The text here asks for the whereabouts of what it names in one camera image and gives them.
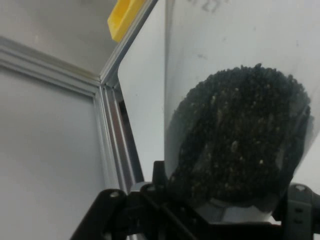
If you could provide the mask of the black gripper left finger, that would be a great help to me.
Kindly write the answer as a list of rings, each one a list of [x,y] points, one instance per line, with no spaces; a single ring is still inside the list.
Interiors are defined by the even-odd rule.
[[[171,200],[165,189],[165,164],[153,164],[152,181],[126,194],[101,191],[71,236],[73,240],[198,240],[198,219],[184,204]]]

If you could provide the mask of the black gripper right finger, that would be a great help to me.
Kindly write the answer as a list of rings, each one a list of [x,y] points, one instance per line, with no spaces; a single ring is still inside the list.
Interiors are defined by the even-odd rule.
[[[320,195],[304,184],[292,183],[272,217],[281,223],[282,240],[313,240],[320,233]]]

